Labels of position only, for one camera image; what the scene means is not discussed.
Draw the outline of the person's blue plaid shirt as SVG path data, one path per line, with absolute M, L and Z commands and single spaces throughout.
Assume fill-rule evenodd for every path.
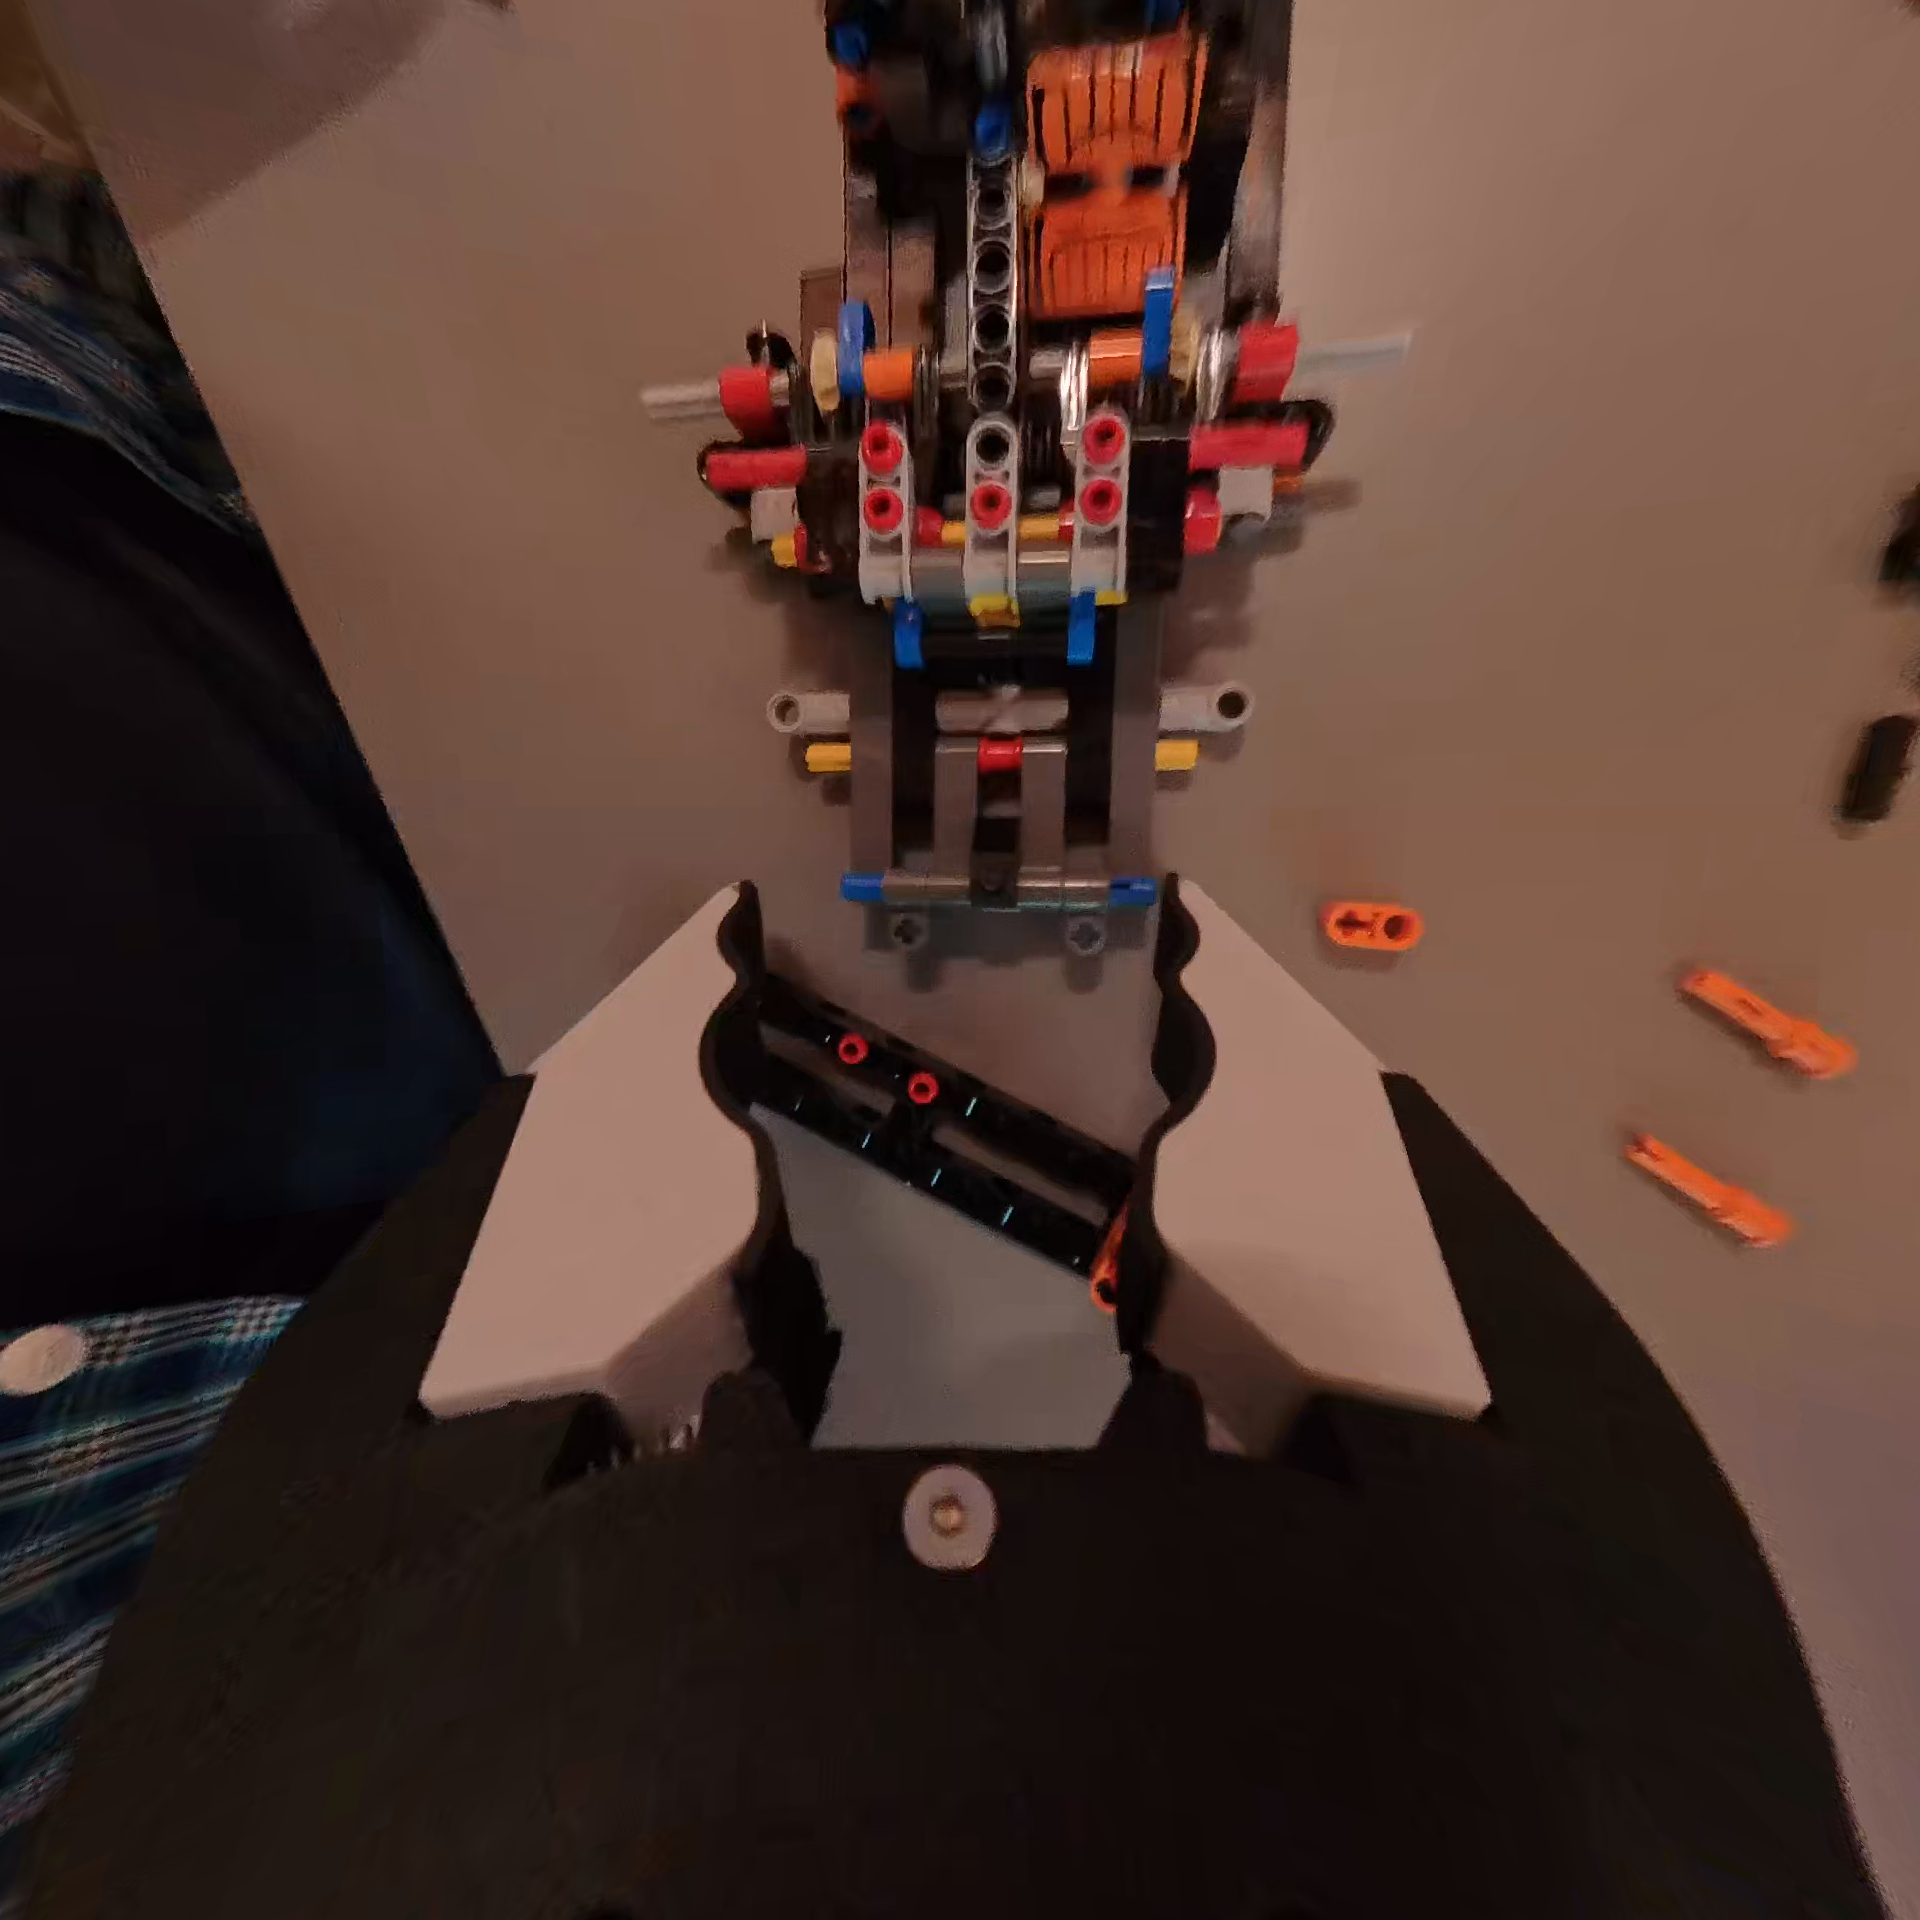
M 5 428 L 80 458 L 276 582 L 244 491 L 106 184 L 5 168 Z M 73 1766 L 76 1716 L 160 1526 L 228 1403 L 301 1308 L 214 1282 L 130 1308 L 5 1310 L 5 1882 Z

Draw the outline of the black lego frame with connectors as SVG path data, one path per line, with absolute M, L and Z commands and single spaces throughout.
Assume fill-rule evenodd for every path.
M 764 980 L 760 1031 L 761 1107 L 1116 1313 L 1134 1159 L 789 976 Z

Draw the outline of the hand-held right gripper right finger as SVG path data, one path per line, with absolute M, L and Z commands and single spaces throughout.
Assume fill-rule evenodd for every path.
M 1224 1450 L 1322 1396 L 1469 1424 L 1493 1407 L 1378 1059 L 1212 897 L 1160 898 L 1150 1073 L 1105 1292 Z

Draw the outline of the multicoloured lego vehicle model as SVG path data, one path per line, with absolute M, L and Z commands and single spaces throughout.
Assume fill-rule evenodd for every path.
M 840 897 L 900 954 L 1057 927 L 1074 964 L 1160 906 L 1157 791 L 1236 686 L 1163 675 L 1189 563 L 1300 511 L 1334 428 L 1283 308 L 1297 8 L 817 6 L 841 264 L 656 422 L 705 489 L 856 619 L 848 688 L 770 723 L 848 799 Z

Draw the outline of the pile of black lego pieces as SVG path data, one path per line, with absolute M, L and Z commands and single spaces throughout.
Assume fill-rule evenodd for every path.
M 1880 554 L 1876 587 L 1882 599 L 1918 619 L 1918 488 L 1898 506 Z M 1893 712 L 1870 718 L 1846 764 L 1837 820 L 1850 828 L 1880 825 L 1890 817 L 1909 770 L 1918 736 L 1918 655 L 1910 649 L 1902 695 Z

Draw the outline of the person's dark garment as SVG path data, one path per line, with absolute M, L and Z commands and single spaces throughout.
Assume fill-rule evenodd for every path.
M 5 422 L 5 1328 L 301 1296 L 501 1076 L 272 556 Z

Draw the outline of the orange lego pin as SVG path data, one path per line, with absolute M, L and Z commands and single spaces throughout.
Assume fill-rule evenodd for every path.
M 1723 1183 L 1657 1136 L 1630 1135 L 1624 1140 L 1624 1159 L 1752 1251 L 1770 1251 L 1792 1236 L 1792 1219 L 1786 1211 L 1748 1188 Z
M 1739 978 L 1714 968 L 1693 968 L 1675 978 L 1675 990 L 1693 1007 L 1734 1030 L 1776 1065 L 1806 1080 L 1834 1081 L 1858 1065 L 1858 1052 L 1811 1017 L 1794 1015 Z

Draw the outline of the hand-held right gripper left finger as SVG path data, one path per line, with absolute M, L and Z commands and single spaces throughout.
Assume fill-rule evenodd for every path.
M 536 1064 L 420 1407 L 597 1396 L 642 1444 L 760 1372 L 809 1440 L 841 1335 L 797 1247 L 765 1081 L 761 900 L 712 897 Z

